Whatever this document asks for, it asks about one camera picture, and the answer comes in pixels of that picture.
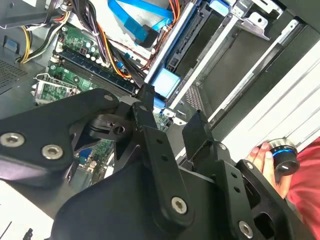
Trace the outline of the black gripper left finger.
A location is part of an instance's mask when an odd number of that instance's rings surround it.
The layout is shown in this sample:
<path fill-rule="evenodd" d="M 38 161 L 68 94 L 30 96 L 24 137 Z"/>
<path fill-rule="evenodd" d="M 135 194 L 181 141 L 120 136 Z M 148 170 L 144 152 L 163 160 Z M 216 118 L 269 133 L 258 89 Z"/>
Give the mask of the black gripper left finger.
<path fill-rule="evenodd" d="M 154 184 L 160 225 L 188 227 L 194 219 L 168 137 L 154 116 L 155 88 L 144 84 L 132 103 L 97 88 L 0 121 L 0 177 L 32 187 L 62 183 L 74 154 L 101 139 L 114 141 L 114 171 L 142 162 Z"/>

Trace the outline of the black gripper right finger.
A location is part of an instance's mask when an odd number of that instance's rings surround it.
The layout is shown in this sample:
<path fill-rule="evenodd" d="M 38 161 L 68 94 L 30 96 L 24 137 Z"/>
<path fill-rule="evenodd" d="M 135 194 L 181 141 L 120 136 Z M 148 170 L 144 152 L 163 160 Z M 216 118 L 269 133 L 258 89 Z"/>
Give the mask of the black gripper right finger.
<path fill-rule="evenodd" d="M 193 172 L 213 180 L 214 223 L 202 224 L 220 240 L 310 240 L 298 219 L 259 170 L 249 161 L 234 163 L 214 140 L 206 116 L 197 110 L 182 130 Z"/>

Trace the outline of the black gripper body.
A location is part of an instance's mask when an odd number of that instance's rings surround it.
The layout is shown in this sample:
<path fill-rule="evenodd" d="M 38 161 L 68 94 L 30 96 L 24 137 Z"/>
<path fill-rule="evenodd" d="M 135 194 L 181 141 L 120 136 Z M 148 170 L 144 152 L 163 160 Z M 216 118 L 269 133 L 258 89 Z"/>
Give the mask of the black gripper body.
<path fill-rule="evenodd" d="M 136 162 L 69 199 L 57 213 L 53 240 L 219 240 L 210 177 L 173 159 Z"/>

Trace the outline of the bare person hand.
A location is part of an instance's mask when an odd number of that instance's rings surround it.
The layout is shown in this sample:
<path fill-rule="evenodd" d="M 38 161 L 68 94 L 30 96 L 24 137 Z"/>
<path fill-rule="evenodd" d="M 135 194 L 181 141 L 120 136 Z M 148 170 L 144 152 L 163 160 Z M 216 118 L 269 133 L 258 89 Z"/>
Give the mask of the bare person hand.
<path fill-rule="evenodd" d="M 292 175 L 283 176 L 279 183 L 276 183 L 274 159 L 270 152 L 270 145 L 267 142 L 262 143 L 260 147 L 254 147 L 248 154 L 246 160 L 255 165 L 282 199 L 287 196 L 290 189 Z"/>

